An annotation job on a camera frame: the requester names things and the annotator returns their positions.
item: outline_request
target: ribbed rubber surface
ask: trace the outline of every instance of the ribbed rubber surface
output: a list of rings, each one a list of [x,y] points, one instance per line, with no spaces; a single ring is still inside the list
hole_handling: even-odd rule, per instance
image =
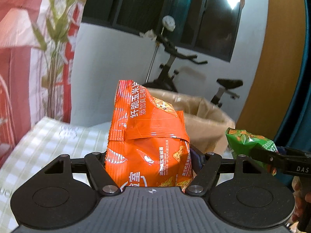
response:
[[[79,223],[58,230],[24,226],[14,233],[288,233],[285,227],[266,231],[234,228],[218,219],[203,199],[184,195],[179,187],[127,187],[103,198],[94,212]]]

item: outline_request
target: wooden door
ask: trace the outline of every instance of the wooden door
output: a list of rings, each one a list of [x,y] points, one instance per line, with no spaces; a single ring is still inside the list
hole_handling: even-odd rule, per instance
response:
[[[296,87],[304,41],[304,0],[269,0],[261,58],[237,129],[274,138]]]

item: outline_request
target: green snack bag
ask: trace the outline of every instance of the green snack bag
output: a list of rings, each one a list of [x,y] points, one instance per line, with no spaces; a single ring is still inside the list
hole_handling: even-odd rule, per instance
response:
[[[228,128],[226,130],[226,137],[234,159],[236,159],[236,156],[240,154],[250,156],[250,150],[256,145],[259,145],[262,149],[267,151],[278,152],[272,140],[263,136],[253,135],[248,133],[246,130]],[[260,161],[256,162],[268,172],[271,172],[273,175],[276,174],[275,168],[272,168],[270,165],[264,164]]]

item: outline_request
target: paper bag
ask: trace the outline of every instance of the paper bag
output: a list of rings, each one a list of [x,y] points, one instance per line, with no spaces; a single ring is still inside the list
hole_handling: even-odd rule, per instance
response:
[[[172,104],[176,111],[184,111],[191,144],[203,153],[224,153],[228,146],[225,132],[229,127],[235,128],[234,121],[225,112],[201,97],[159,89],[148,90],[153,97]]]

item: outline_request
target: metal screw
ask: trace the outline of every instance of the metal screw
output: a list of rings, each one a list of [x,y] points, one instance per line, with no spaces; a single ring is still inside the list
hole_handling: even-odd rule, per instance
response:
[[[118,190],[118,187],[114,185],[107,185],[103,187],[103,191],[108,194],[113,194]]]
[[[201,187],[199,185],[192,185],[192,186],[188,187],[188,190],[192,193],[201,193],[201,192],[203,192],[203,187]]]

